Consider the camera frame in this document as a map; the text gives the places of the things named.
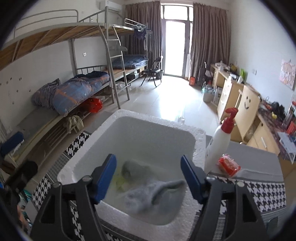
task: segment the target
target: blue mattress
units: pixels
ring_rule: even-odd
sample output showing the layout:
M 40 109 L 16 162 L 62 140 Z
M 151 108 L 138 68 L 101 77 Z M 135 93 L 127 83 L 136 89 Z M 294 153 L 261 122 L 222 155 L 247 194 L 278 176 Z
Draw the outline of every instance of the blue mattress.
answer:
M 60 115 L 66 116 L 98 92 L 109 79 L 108 73 L 93 71 L 87 75 L 79 74 L 63 84 L 55 80 L 36 91 L 32 96 L 32 101 L 38 106 L 56 110 Z
M 145 55 L 124 55 L 123 61 L 126 69 L 136 69 L 148 63 Z M 112 66 L 113 69 L 122 69 L 120 58 L 113 60 Z

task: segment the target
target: air conditioner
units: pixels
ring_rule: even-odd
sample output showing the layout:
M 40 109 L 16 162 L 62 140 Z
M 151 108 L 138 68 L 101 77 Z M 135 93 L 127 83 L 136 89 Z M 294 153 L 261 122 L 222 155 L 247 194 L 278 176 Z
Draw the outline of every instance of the air conditioner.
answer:
M 118 3 L 114 3 L 111 1 L 101 1 L 100 2 L 100 10 L 104 10 L 105 7 L 109 7 L 109 9 L 117 11 L 117 12 L 121 12 L 121 10 L 122 10 L 122 5 L 120 5 Z

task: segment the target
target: white spray bottle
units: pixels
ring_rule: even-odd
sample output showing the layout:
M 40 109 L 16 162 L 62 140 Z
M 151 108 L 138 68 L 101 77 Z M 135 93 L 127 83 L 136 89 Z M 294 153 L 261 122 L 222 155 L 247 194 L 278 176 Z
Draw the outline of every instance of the white spray bottle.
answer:
M 225 112 L 230 114 L 230 116 L 224 120 L 222 125 L 218 126 L 206 149 L 204 168 L 206 174 L 216 165 L 219 158 L 225 154 L 230 143 L 231 132 L 234 127 L 234 117 L 238 109 L 228 108 Z

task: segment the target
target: brown curtain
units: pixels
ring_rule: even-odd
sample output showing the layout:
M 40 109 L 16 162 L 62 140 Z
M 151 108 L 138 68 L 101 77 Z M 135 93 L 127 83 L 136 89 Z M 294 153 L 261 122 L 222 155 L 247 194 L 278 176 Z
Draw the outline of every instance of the brown curtain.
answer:
M 149 62 L 152 63 L 161 55 L 161 17 L 160 2 L 144 2 L 126 5 L 125 17 L 142 24 L 148 24 L 152 30 L 151 52 L 148 52 Z M 145 54 L 144 41 L 136 39 L 133 35 L 126 35 L 124 45 L 127 54 Z
M 190 55 L 190 76 L 197 77 L 201 65 L 228 64 L 230 29 L 226 10 L 193 4 L 193 30 Z

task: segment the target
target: black folding chair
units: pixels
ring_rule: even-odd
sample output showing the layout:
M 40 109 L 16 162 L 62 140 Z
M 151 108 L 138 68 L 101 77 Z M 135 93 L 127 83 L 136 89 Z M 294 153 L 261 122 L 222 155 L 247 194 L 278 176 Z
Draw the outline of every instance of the black folding chair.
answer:
M 151 64 L 150 68 L 149 69 L 144 69 L 143 72 L 146 73 L 145 75 L 145 78 L 141 84 L 141 86 L 143 85 L 146 77 L 151 74 L 150 78 L 148 79 L 148 81 L 151 79 L 151 77 L 153 78 L 153 81 L 154 81 L 154 85 L 155 87 L 159 86 L 159 85 L 156 85 L 155 84 L 155 79 L 154 79 L 154 76 L 153 74 L 156 74 L 156 73 L 159 73 L 160 72 L 160 63 L 161 61 L 163 60 L 163 56 L 160 56 L 158 57 L 156 60 L 154 60 L 154 62 Z

